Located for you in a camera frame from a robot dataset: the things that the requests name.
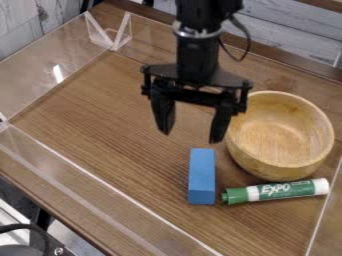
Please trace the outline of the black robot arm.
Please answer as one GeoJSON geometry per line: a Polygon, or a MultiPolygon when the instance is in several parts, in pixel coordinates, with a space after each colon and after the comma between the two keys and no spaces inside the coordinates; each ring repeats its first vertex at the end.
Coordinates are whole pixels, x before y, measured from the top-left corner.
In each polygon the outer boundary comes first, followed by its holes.
{"type": "Polygon", "coordinates": [[[177,62],[145,65],[142,94],[151,101],[158,129],[171,132],[178,101],[213,107],[210,143],[223,140],[231,117],[247,110],[253,82],[219,65],[219,53],[226,51],[221,39],[222,23],[238,28],[245,25],[235,18],[243,0],[175,0],[177,62]]]}

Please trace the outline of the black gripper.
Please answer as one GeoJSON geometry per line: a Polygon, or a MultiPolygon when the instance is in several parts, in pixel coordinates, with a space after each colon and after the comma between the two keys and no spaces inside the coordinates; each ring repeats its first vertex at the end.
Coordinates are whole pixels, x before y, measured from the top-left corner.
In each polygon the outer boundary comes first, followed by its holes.
{"type": "Polygon", "coordinates": [[[219,143],[233,114],[247,110],[253,82],[226,71],[219,65],[219,50],[230,57],[222,34],[191,38],[177,36],[177,62],[142,66],[142,94],[151,101],[159,131],[169,135],[175,123],[178,101],[217,108],[210,143],[219,143]]]}

